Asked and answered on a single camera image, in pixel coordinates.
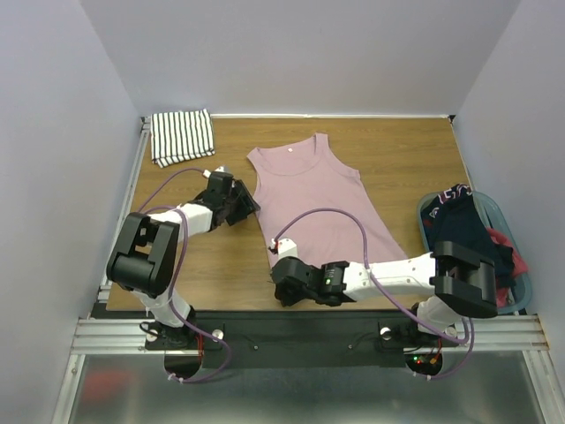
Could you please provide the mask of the pink tank top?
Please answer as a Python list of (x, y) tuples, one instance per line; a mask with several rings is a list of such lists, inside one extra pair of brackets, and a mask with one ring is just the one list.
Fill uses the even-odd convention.
[(269, 245), (276, 236), (298, 246), (298, 257), (319, 267), (332, 261), (387, 262), (407, 255), (374, 208), (358, 170), (332, 152), (328, 136), (247, 156), (257, 175), (253, 198)]

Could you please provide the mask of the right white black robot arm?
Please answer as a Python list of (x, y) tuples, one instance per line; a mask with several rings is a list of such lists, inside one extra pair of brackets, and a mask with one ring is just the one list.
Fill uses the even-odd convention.
[(383, 296), (417, 293), (428, 299), (410, 310), (409, 340), (425, 345), (460, 318), (488, 319), (498, 315), (493, 261), (453, 242), (441, 242), (431, 253), (380, 263), (335, 261), (319, 267), (298, 258), (296, 243), (272, 240), (268, 251), (275, 298), (284, 307), (309, 299), (338, 307)]

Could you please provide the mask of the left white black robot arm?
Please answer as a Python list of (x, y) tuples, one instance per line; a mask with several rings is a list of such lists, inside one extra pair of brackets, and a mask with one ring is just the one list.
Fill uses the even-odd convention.
[(260, 211), (242, 180), (224, 170), (205, 175), (207, 187), (194, 199), (171, 208), (131, 212), (109, 257), (107, 278), (133, 293), (154, 317), (140, 324), (147, 349), (185, 349), (201, 340), (194, 308), (174, 288), (188, 239)]

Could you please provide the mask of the black white striped tank top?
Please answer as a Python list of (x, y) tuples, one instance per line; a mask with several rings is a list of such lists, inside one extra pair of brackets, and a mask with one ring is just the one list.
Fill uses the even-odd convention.
[(215, 154), (212, 119), (206, 109), (151, 116), (151, 159), (160, 168)]

